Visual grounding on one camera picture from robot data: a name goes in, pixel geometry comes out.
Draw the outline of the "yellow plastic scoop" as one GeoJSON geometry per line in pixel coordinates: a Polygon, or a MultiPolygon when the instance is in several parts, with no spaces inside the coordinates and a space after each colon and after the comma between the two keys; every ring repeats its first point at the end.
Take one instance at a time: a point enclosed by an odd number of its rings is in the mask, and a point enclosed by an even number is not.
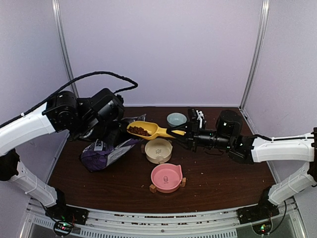
{"type": "Polygon", "coordinates": [[[172,138],[172,135],[170,135],[166,132],[167,128],[159,127],[156,123],[153,123],[153,122],[134,121],[134,122],[130,123],[127,126],[127,128],[130,126],[138,126],[138,127],[142,127],[145,130],[147,130],[149,132],[149,134],[151,134],[151,136],[146,137],[146,136],[132,134],[132,135],[138,136],[138,137],[146,139],[146,140],[153,140],[153,139],[156,139],[157,137],[172,138]]]}

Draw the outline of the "purple puppy food bag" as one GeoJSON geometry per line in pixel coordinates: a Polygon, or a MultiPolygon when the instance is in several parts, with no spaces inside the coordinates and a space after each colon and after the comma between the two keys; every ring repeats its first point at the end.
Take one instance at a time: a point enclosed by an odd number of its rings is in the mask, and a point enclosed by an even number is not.
{"type": "Polygon", "coordinates": [[[90,172],[101,171],[110,166],[141,141],[141,138],[127,132],[129,123],[145,119],[146,114],[142,114],[113,121],[102,139],[97,139],[82,151],[80,162],[90,172]]]}

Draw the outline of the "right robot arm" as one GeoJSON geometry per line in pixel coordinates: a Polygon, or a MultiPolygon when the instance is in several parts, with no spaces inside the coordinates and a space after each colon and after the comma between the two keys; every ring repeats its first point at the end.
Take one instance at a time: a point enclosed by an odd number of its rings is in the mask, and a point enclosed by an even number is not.
{"type": "Polygon", "coordinates": [[[264,219],[289,197],[317,184],[317,131],[286,137],[266,137],[259,134],[241,135],[243,119],[232,110],[224,110],[216,121],[216,129],[205,128],[204,119],[189,109],[189,121],[167,129],[184,147],[196,151],[197,147],[224,150],[228,157],[241,164],[266,161],[295,160],[304,164],[282,182],[263,191],[254,215],[264,219]]]}

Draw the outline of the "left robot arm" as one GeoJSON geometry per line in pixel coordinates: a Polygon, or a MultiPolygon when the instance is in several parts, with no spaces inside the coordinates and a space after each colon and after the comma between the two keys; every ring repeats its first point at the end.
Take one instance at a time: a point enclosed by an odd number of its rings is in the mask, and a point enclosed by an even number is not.
{"type": "Polygon", "coordinates": [[[40,201],[60,220],[71,216],[63,192],[31,173],[15,148],[42,135],[67,130],[70,140],[103,139],[113,121],[123,117],[123,98],[105,88],[91,98],[76,98],[70,91],[54,94],[30,112],[0,128],[0,179],[14,182],[40,201]]]}

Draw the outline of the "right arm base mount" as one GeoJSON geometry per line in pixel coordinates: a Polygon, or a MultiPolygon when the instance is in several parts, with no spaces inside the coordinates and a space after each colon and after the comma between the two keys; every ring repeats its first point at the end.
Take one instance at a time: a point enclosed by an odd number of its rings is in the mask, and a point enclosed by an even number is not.
{"type": "Polygon", "coordinates": [[[269,188],[265,189],[257,205],[243,207],[236,210],[240,224],[252,224],[253,231],[260,236],[268,236],[273,231],[272,218],[279,215],[277,205],[268,200],[269,188]]]}

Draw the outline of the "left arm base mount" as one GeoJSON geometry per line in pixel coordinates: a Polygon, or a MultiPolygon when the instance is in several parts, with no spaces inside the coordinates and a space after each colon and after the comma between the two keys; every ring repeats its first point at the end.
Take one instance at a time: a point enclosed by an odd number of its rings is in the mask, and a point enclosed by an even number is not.
{"type": "Polygon", "coordinates": [[[75,225],[86,224],[89,211],[87,209],[67,205],[64,193],[57,188],[55,191],[55,205],[42,207],[45,210],[45,214],[54,222],[54,233],[58,237],[64,238],[76,229],[75,225]]]}

